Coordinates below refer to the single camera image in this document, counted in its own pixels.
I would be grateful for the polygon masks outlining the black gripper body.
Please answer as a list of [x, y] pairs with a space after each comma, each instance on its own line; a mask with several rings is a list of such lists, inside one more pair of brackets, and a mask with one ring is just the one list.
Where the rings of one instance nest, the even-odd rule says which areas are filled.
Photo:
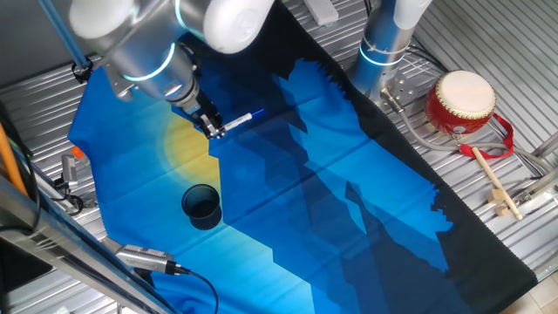
[[207, 98], [198, 98], [196, 101], [196, 110], [192, 112], [191, 116], [194, 119], [195, 125], [197, 125], [200, 129], [203, 129], [201, 121], [202, 114], [205, 114], [212, 121], [213, 124], [215, 118], [221, 118], [221, 115], [219, 114], [216, 106], [211, 100]]

